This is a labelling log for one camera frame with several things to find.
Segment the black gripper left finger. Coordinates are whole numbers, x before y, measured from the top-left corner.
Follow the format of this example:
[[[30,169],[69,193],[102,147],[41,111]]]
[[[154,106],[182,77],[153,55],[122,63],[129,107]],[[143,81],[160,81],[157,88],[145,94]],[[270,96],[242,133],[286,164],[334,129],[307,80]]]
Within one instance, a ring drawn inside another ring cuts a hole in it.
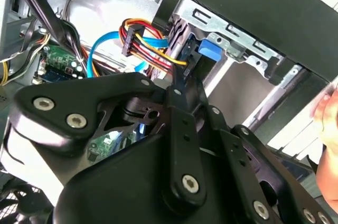
[[[135,72],[21,88],[7,121],[8,172],[57,205],[70,180],[96,165],[87,156],[92,139],[126,132],[135,123],[150,126],[147,137],[157,135],[169,106],[190,114],[182,74],[174,73],[167,89]]]

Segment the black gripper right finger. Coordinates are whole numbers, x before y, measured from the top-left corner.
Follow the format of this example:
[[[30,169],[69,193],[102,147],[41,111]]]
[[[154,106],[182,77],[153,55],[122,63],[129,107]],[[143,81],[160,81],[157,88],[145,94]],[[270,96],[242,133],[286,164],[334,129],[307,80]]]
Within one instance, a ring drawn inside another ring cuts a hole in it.
[[[324,208],[305,190],[275,155],[247,127],[230,128],[210,105],[202,82],[188,77],[188,103],[197,116],[202,145],[216,153],[217,176],[225,190],[235,223],[333,223]]]

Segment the person's bare hand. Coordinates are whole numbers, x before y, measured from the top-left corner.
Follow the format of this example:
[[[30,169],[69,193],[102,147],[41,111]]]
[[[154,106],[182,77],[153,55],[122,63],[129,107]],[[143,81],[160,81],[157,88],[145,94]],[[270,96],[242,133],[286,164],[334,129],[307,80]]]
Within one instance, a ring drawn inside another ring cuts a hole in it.
[[[317,167],[316,182],[325,201],[337,211],[337,89],[319,101],[313,120],[326,146]]]

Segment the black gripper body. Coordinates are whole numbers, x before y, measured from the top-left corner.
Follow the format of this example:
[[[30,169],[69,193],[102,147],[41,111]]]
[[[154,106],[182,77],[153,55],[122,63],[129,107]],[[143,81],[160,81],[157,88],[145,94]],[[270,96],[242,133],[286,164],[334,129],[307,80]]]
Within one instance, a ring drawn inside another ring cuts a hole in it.
[[[54,223],[235,223],[225,169],[175,106],[163,131],[80,172],[64,187]]]

